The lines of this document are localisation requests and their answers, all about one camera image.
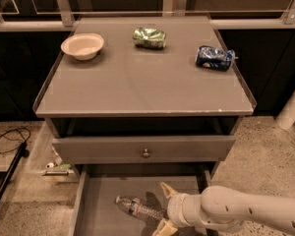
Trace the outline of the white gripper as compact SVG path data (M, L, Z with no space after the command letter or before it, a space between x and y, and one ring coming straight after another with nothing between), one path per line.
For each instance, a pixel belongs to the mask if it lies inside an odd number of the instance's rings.
M160 187L164 197L169 200L167 215L171 221L163 218L158 223L152 236L172 236L178 231L178 227L201 228L204 226L200 194L178 194L165 182L161 182Z

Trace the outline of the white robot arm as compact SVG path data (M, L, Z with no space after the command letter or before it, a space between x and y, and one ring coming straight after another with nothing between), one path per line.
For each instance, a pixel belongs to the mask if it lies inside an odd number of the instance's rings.
M249 195L222 186L208 186L198 195L178 193L160 183L168 218L152 236L172 236L179 228L195 227L234 233L253 221L295 236L295 198Z

